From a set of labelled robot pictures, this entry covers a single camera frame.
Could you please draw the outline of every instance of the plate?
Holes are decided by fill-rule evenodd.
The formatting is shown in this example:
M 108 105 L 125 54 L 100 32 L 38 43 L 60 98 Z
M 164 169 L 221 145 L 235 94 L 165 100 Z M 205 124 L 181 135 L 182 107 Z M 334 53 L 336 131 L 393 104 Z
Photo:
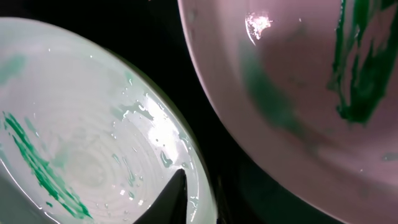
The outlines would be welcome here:
M 1 18 L 0 36 L 0 179 L 23 196 L 7 204 L 49 222 L 133 223 L 183 168 L 187 223 L 216 223 L 193 135 L 148 77 L 42 22 Z M 33 223 L 7 204 L 0 222 Z
M 398 222 L 395 1 L 179 7 L 201 85 L 255 163 L 343 222 Z

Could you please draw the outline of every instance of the dish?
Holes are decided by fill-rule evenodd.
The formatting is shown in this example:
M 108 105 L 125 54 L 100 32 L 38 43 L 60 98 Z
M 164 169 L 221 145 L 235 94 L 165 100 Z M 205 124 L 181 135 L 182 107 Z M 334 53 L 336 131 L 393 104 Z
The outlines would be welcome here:
M 187 222 L 216 222 L 198 146 L 142 72 L 42 22 L 1 18 L 0 36 L 0 178 L 34 213 L 133 223 L 184 168 Z
M 202 87 L 254 162 L 343 222 L 398 221 L 396 2 L 179 7 Z

